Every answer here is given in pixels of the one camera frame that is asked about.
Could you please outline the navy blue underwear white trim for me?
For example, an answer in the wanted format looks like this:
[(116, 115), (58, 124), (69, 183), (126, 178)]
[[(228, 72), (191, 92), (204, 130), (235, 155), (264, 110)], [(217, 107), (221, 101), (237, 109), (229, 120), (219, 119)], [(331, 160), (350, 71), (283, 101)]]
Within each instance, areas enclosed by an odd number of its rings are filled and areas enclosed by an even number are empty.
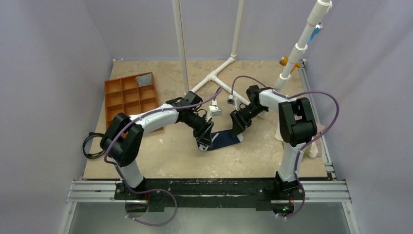
[(198, 149), (201, 151), (213, 151), (227, 146), (235, 145), (244, 141), (243, 134), (238, 134), (237, 136), (233, 137), (232, 130), (222, 130), (214, 132), (211, 133), (211, 137), (212, 146), (205, 146), (198, 142)]

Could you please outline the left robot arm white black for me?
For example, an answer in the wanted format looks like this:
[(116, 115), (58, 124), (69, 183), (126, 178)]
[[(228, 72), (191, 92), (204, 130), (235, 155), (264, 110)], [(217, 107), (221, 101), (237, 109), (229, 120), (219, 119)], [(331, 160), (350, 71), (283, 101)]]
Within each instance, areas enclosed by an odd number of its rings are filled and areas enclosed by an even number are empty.
[(212, 146), (213, 121), (200, 116), (197, 108), (203, 104), (200, 96), (189, 91), (184, 97), (168, 100), (160, 107), (128, 116), (115, 115), (102, 137), (100, 147), (106, 163), (113, 164), (121, 178), (127, 183), (126, 193), (132, 199), (145, 194), (145, 177), (136, 162), (142, 138), (167, 125), (182, 122), (192, 129), (193, 137), (203, 146)]

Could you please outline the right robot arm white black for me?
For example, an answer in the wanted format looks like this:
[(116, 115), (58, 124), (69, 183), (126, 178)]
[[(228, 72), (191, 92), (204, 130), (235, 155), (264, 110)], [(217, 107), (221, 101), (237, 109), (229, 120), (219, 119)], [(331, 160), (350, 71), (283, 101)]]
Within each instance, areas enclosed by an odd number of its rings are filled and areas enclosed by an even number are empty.
[(242, 134), (252, 124), (252, 119), (268, 110), (279, 114), (280, 135), (285, 142), (283, 158), (274, 184), (274, 194), (286, 198), (293, 191), (290, 182), (297, 181), (302, 160), (301, 152), (317, 133), (317, 124), (310, 100), (306, 97), (294, 98), (282, 95), (271, 88), (249, 86), (246, 91), (250, 103), (230, 113), (232, 136)]

